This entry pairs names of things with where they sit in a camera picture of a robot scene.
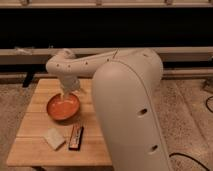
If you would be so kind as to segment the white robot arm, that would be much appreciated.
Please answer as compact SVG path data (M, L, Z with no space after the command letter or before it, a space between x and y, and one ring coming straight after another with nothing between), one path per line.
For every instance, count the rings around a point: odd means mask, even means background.
M90 77L95 114L115 171L173 171L153 105L163 75L152 49L117 49L76 59L62 50L46 63L66 91Z

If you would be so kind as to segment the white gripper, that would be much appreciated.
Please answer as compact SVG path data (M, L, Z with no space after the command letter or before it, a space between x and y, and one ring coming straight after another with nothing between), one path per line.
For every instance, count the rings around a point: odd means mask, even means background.
M76 76L62 76L59 78L62 88L61 98L68 99L70 92L80 89L80 81Z

